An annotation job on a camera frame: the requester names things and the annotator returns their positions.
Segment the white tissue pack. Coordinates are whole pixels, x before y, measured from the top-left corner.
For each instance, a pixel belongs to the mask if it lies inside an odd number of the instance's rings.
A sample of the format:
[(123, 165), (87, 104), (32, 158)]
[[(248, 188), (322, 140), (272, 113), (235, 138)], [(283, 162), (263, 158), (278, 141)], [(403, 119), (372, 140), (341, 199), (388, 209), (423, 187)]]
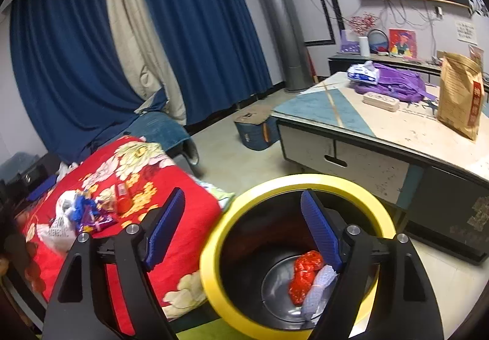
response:
[(380, 70), (371, 60), (363, 64), (353, 64), (347, 69), (347, 77), (350, 81), (376, 85), (380, 79)]

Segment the silver tower air conditioner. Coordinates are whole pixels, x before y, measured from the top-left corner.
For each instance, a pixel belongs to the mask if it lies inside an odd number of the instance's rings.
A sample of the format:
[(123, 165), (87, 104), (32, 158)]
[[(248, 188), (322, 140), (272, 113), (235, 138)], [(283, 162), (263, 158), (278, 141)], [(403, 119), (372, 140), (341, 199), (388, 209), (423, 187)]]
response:
[(259, 0), (269, 24), (286, 89), (300, 91), (313, 85), (303, 31), (292, 0)]

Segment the blue storage stool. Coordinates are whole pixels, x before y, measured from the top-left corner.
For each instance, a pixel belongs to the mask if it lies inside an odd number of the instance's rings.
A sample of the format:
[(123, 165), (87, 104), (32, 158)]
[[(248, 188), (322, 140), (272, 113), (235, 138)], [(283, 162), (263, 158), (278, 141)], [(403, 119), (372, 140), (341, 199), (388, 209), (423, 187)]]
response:
[(257, 105), (246, 108), (234, 118), (234, 125), (244, 146), (253, 151), (263, 151), (279, 140), (276, 119), (272, 108)]

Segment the purple bag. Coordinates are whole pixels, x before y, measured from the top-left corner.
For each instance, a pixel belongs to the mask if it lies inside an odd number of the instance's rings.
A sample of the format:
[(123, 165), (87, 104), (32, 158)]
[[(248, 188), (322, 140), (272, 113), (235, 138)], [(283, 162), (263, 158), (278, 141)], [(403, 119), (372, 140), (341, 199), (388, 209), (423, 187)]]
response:
[(383, 64), (374, 63), (380, 70), (380, 79), (376, 85), (353, 82), (353, 89), (358, 94), (374, 92), (397, 98), (404, 103), (418, 103), (424, 99), (435, 101), (436, 96), (426, 90), (426, 85), (419, 74), (411, 70), (395, 69)]

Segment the purple snack wrapper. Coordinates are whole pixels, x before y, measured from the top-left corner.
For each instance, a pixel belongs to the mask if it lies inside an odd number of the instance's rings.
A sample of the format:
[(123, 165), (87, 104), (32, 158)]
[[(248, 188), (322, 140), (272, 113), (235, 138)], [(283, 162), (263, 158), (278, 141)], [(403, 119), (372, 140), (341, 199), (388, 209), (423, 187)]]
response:
[(86, 208), (79, 222), (78, 232), (96, 233), (102, 232), (117, 223), (112, 215), (98, 208)]

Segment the beige curtain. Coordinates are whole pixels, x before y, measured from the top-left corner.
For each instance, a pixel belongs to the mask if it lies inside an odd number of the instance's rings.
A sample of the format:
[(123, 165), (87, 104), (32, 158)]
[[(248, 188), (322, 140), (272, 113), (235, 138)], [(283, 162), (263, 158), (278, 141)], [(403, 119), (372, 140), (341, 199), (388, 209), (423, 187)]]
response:
[(106, 0), (109, 25), (123, 73), (143, 103), (140, 112), (165, 95), (163, 111), (186, 124), (186, 107), (177, 77), (163, 49), (145, 0)]

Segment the white plastic bag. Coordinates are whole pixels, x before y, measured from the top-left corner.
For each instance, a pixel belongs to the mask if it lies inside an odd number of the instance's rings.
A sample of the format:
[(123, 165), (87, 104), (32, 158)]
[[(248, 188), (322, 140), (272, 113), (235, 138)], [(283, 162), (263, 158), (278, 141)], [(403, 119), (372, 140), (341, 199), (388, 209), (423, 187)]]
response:
[(76, 239), (76, 225), (71, 221), (75, 212), (75, 190), (65, 191), (56, 201), (56, 216), (51, 224), (37, 224), (36, 235), (53, 252), (66, 255)]

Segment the red plastic bag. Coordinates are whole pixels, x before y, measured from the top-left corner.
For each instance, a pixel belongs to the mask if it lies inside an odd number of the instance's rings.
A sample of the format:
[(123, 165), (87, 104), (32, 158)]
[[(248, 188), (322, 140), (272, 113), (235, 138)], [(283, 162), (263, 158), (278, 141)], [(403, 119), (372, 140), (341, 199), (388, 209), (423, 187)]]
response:
[(289, 282), (289, 298), (294, 306), (301, 306), (312, 283), (321, 268), (325, 265), (321, 254), (311, 250), (299, 256), (293, 263), (293, 277)]

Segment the blue rubber glove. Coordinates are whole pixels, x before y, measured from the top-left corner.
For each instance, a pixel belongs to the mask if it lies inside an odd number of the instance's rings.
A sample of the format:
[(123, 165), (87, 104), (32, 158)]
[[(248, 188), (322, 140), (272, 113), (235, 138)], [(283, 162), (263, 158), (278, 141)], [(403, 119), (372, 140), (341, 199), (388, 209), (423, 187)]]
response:
[(97, 203), (81, 193), (75, 195), (74, 209), (71, 220), (78, 226), (99, 215)]

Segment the white vase with red flowers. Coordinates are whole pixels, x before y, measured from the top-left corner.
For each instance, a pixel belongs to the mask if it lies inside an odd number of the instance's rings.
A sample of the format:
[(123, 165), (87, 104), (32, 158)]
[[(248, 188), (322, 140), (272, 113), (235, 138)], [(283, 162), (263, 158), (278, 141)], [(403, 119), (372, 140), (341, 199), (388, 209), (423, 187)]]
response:
[(347, 24), (350, 29), (358, 36), (360, 54), (363, 57), (370, 56), (370, 45), (368, 41), (368, 33), (374, 29), (378, 16), (370, 12), (364, 12), (362, 15), (354, 15), (347, 18)]

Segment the blue curtain left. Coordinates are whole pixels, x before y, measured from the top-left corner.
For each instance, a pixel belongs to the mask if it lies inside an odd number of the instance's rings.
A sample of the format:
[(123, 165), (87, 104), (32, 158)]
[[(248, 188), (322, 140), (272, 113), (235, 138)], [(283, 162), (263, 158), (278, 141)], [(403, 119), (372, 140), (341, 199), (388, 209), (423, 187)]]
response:
[(109, 26), (106, 0), (14, 0), (13, 72), (44, 146), (85, 160), (138, 117)]

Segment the black tv cabinet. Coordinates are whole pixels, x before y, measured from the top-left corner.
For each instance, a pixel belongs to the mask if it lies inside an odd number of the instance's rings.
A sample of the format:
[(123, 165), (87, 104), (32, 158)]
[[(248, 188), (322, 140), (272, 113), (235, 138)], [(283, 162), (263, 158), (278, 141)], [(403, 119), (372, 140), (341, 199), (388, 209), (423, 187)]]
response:
[(407, 69), (420, 74), (425, 83), (439, 86), (441, 67), (434, 64), (427, 64), (424, 62), (418, 62), (415, 60), (405, 60), (402, 58), (381, 56), (371, 54), (370, 57), (363, 57), (360, 55), (338, 53), (328, 58), (328, 65), (330, 74), (333, 75), (336, 72), (344, 71), (353, 64), (364, 63), (371, 60), (374, 63), (383, 64), (396, 69)]

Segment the blue curtain right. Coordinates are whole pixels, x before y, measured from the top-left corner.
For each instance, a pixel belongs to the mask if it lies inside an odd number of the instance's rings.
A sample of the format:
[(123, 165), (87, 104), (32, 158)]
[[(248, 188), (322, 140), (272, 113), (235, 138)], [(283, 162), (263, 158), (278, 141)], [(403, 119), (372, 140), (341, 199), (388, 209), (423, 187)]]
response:
[(189, 125), (271, 88), (245, 0), (145, 0)]

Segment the white foam fruit net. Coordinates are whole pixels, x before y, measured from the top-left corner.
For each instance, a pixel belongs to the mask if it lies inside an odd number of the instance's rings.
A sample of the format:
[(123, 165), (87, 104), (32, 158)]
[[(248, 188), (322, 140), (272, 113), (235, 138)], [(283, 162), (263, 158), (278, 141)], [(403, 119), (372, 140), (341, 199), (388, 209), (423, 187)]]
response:
[(301, 315), (306, 321), (312, 321), (322, 314), (334, 290), (337, 277), (338, 273), (331, 265), (325, 265), (318, 271), (301, 308)]

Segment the colourful picture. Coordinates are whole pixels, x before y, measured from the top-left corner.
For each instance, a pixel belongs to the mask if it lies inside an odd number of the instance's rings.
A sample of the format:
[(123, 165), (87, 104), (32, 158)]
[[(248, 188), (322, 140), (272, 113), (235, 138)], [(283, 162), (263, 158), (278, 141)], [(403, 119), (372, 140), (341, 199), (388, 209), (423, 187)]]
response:
[(413, 59), (417, 57), (417, 41), (415, 31), (390, 28), (389, 42), (389, 52), (391, 54)]

